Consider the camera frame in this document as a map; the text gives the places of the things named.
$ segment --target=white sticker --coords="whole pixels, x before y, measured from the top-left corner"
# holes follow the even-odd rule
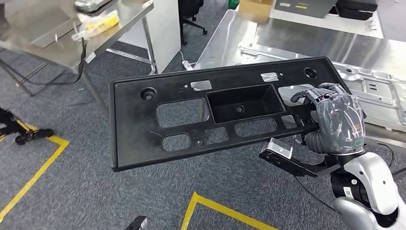
[[[354,199],[354,197],[352,196],[352,191],[351,191],[350,187],[344,187],[344,194],[346,197]]]
[[[290,7],[291,6],[289,3],[284,3],[284,2],[281,2],[279,5],[280,6],[285,6],[285,7]]]
[[[87,58],[86,62],[89,64],[94,58],[96,57],[96,54],[92,52]]]

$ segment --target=gray glove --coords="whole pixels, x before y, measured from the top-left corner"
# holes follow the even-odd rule
[[[365,124],[358,100],[339,84],[323,83],[298,92],[291,102],[305,98],[316,105],[320,130],[305,135],[310,150],[317,153],[350,155],[363,152]]]

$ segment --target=black plastic panel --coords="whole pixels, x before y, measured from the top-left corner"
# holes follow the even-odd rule
[[[305,68],[315,70],[317,77],[307,77]],[[267,72],[282,72],[283,76],[279,75],[278,81],[264,82],[261,73]],[[190,85],[205,80],[210,81],[211,90],[199,91]],[[288,107],[278,89],[299,84],[317,86],[324,82],[339,83],[349,91],[325,57],[115,80],[110,85],[112,168],[122,171],[318,130],[310,116],[316,109],[314,105]],[[201,122],[185,121],[184,125],[173,126],[169,119],[165,127],[159,125],[160,105],[191,99],[205,100],[201,103]],[[199,105],[188,106],[192,109]],[[204,112],[207,109],[208,119]],[[285,127],[281,117],[287,115],[292,115],[296,127]],[[183,112],[173,122],[179,122],[183,116],[187,119]],[[260,119],[271,120],[272,128],[254,136],[237,135],[236,125]],[[208,130],[218,128],[226,138],[216,141]],[[163,140],[181,134],[190,138],[187,148],[165,151]]]

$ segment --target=cardboard box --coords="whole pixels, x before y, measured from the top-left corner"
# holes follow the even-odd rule
[[[269,17],[273,0],[240,0],[239,12]]]

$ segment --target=black cable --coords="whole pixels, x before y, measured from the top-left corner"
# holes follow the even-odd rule
[[[392,155],[391,162],[389,163],[389,168],[392,167],[393,163],[395,162],[395,152],[393,152],[393,150],[389,146],[387,146],[385,144],[381,144],[381,143],[376,143],[376,144],[385,146],[385,147],[387,147],[389,149],[389,151],[391,152],[391,155]]]
[[[296,181],[302,186],[302,188],[303,188],[308,194],[310,194],[315,200],[317,200],[318,202],[320,202],[322,205],[326,206],[328,209],[330,209],[330,210],[332,210],[332,211],[334,211],[334,212],[336,212],[336,213],[341,214],[337,209],[333,208],[332,206],[330,206],[330,205],[327,204],[326,202],[322,201],[320,198],[316,197],[312,192],[310,192],[310,191],[302,184],[302,182],[301,182],[296,176],[293,176],[293,177],[294,177],[294,178],[296,179]]]
[[[79,68],[78,68],[78,75],[76,80],[74,80],[73,82],[55,82],[54,81],[64,75],[67,75],[67,73],[61,73],[58,76],[56,76],[52,81],[48,82],[48,83],[39,83],[39,82],[34,82],[31,81],[30,79],[24,78],[24,80],[32,85],[44,85],[44,86],[48,86],[48,85],[72,85],[75,84],[76,82],[78,82],[80,80],[80,78],[82,77],[83,74],[83,69],[85,66],[85,58],[86,58],[86,42],[85,39],[82,38],[82,54],[80,55],[80,63],[79,63]]]
[[[180,61],[180,62],[178,62],[178,63],[176,63],[174,66],[172,66],[172,68],[170,68],[170,70],[169,70],[169,72],[172,72],[172,70],[175,68],[175,67],[177,67],[180,63],[182,63],[183,62],[183,60],[182,61]]]

